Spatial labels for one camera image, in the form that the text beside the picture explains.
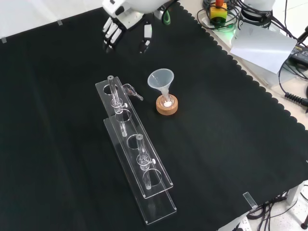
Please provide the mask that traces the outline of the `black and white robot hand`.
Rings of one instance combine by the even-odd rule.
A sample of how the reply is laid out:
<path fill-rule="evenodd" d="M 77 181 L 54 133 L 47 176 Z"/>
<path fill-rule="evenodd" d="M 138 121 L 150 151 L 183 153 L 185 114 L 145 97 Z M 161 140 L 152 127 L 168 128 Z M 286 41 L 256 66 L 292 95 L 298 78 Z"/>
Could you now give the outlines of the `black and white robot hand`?
<path fill-rule="evenodd" d="M 126 0 L 104 0 L 103 9 L 109 18 L 103 26 L 103 48 L 106 52 L 115 49 L 124 33 L 143 25 L 144 35 L 140 42 L 139 53 L 145 53 L 152 39 L 152 24 L 145 14 L 131 8 Z"/>

